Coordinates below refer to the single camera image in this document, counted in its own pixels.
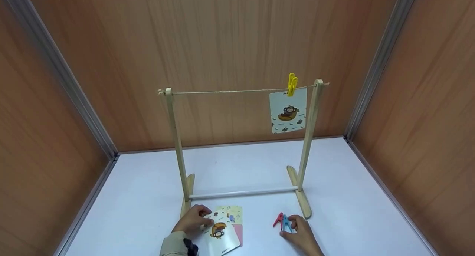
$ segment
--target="white tabletop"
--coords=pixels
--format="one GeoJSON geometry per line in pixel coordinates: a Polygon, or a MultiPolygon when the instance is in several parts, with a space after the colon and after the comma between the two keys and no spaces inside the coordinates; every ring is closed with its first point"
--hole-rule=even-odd
{"type": "MultiPolygon", "coordinates": [[[[290,186],[303,141],[184,151],[194,194],[290,186]]],[[[431,255],[343,138],[312,142],[304,191],[326,256],[431,255]]],[[[183,193],[175,151],[121,155],[67,256],[157,256],[180,215],[183,193]]],[[[227,255],[298,255],[273,228],[279,212],[301,214],[294,193],[203,200],[243,207],[243,246],[227,255]]],[[[194,240],[205,256],[201,237],[194,240]]]]}

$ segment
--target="beige sleeve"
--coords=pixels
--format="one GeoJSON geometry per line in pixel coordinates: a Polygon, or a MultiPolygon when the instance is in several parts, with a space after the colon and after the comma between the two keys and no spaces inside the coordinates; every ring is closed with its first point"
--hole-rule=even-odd
{"type": "Polygon", "coordinates": [[[187,256],[188,248],[183,239],[186,234],[183,231],[172,232],[161,243],[160,256],[187,256]]]}

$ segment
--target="cartoon monkey illustration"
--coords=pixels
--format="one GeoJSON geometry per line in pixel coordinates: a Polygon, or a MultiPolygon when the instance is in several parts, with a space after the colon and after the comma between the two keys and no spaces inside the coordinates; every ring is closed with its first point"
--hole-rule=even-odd
{"type": "Polygon", "coordinates": [[[297,112],[300,112],[299,109],[295,108],[292,105],[284,108],[284,112],[281,113],[278,117],[281,121],[291,121],[297,116],[297,112]]]}
{"type": "Polygon", "coordinates": [[[214,237],[216,239],[221,239],[221,236],[224,236],[224,229],[226,228],[225,223],[216,223],[213,225],[211,228],[211,234],[209,234],[211,237],[214,237]]]}

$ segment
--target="clothespin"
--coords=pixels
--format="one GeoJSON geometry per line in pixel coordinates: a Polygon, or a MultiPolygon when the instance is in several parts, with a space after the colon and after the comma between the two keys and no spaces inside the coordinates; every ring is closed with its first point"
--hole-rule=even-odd
{"type": "Polygon", "coordinates": [[[273,223],[272,227],[275,227],[277,223],[280,223],[280,230],[282,230],[283,219],[284,219],[284,215],[282,214],[282,212],[280,212],[279,215],[277,216],[277,219],[275,219],[275,222],[273,223]]]}
{"type": "Polygon", "coordinates": [[[281,230],[282,231],[285,230],[285,226],[289,227],[289,231],[290,231],[290,233],[292,233],[292,227],[290,227],[289,219],[287,218],[287,215],[284,214],[284,218],[282,219],[282,222],[281,222],[281,230]]]}
{"type": "Polygon", "coordinates": [[[297,87],[298,78],[295,76],[293,72],[289,74],[289,85],[287,89],[287,96],[292,97],[294,95],[294,91],[297,87]]]}

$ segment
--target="clothesline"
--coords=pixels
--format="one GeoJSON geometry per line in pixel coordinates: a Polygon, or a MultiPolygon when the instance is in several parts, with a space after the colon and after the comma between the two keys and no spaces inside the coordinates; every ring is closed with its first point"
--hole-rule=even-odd
{"type": "MultiPolygon", "coordinates": [[[[308,85],[297,87],[296,89],[315,87],[316,85],[308,85]]],[[[172,94],[209,94],[209,93],[237,93],[237,92],[262,92],[262,91],[286,91],[287,88],[279,89],[257,89],[257,90],[235,90],[235,91],[207,91],[207,92],[173,92],[172,94]]],[[[159,89],[158,94],[165,94],[165,90],[159,89]]]]}

